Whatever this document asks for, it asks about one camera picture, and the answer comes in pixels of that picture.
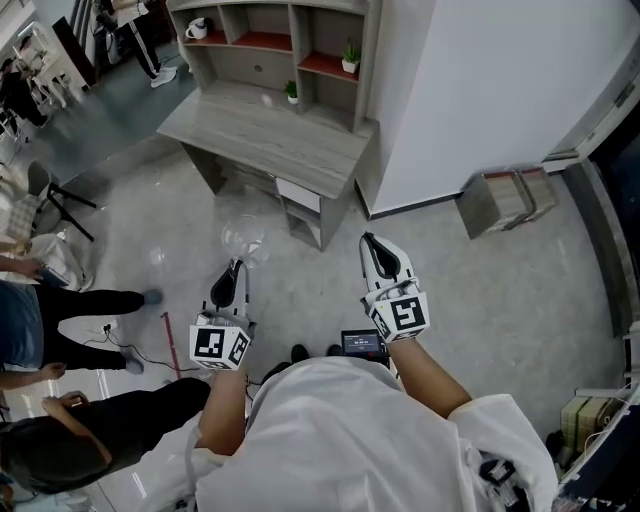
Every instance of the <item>white mug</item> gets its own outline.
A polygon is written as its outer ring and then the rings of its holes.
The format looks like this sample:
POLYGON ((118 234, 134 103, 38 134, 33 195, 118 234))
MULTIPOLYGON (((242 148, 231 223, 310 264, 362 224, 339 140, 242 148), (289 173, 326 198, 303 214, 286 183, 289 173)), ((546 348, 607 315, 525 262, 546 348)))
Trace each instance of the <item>white mug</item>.
POLYGON ((207 21, 204 18, 196 18, 189 23, 185 35, 191 39, 202 39, 207 36, 207 21))

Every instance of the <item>drawer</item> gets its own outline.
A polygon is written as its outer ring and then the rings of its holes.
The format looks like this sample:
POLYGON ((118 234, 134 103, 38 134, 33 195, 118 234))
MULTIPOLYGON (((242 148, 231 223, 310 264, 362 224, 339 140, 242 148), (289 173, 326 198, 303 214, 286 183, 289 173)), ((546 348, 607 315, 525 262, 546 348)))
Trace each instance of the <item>drawer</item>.
POLYGON ((276 182, 267 173, 252 174, 240 170, 239 167, 225 167, 222 171, 223 178, 236 179, 246 185, 250 185, 258 190, 262 190, 272 196, 278 195, 276 182))
POLYGON ((314 212, 320 213, 320 196, 313 192, 302 188, 295 183, 276 178, 276 184, 278 185, 278 192, 281 196, 291 199, 296 203, 306 206, 314 212))

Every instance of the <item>black pants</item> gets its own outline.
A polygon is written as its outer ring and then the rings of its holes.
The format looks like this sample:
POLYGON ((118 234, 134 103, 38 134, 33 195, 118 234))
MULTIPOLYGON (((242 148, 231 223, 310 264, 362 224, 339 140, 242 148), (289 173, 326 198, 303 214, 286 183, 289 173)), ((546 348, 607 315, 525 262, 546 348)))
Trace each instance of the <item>black pants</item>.
POLYGON ((22 119, 28 119, 36 126, 42 126, 47 120, 38 110, 38 105, 31 97, 29 86, 21 82, 19 87, 12 92, 5 105, 18 114, 22 119))
POLYGON ((140 16, 131 22, 131 24, 126 24, 119 29, 119 33, 126 39, 129 46, 131 46, 144 72, 153 80, 158 76, 160 63, 158 62, 156 51, 153 49, 147 22, 144 18, 144 16, 140 16))
POLYGON ((77 412, 74 407, 71 412, 98 439, 104 439, 110 451, 121 451, 122 447, 109 446, 114 441, 131 439, 131 442, 141 441, 142 449, 148 452, 155 448, 162 436, 182 427, 204 409, 210 391, 206 382, 184 378, 156 391, 131 391, 92 402, 77 412), (114 429, 122 430, 123 435, 118 435, 114 429))
POLYGON ((58 332, 58 324, 76 316, 133 313, 144 305, 141 294, 112 290, 80 293, 45 285, 34 288, 44 327, 43 366, 66 363, 68 370, 124 370, 126 361, 119 351, 100 350, 76 343, 58 332))

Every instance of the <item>small screen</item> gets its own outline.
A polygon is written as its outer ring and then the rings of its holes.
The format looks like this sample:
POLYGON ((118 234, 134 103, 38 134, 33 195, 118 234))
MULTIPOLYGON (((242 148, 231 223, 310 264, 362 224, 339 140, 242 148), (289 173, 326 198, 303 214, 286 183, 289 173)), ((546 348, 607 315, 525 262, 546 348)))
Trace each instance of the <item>small screen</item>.
POLYGON ((346 353, 380 352, 380 340, 377 333, 345 334, 344 350, 346 353))

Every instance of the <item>desk leg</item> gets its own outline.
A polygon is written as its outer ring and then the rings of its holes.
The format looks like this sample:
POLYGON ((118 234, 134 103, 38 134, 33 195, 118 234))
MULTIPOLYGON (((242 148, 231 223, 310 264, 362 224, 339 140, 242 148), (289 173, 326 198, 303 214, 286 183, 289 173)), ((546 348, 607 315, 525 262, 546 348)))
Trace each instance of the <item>desk leg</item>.
POLYGON ((196 166, 211 191, 217 194, 227 180, 222 177, 222 166, 216 162, 216 155, 184 142, 180 144, 182 144, 193 165, 196 166))

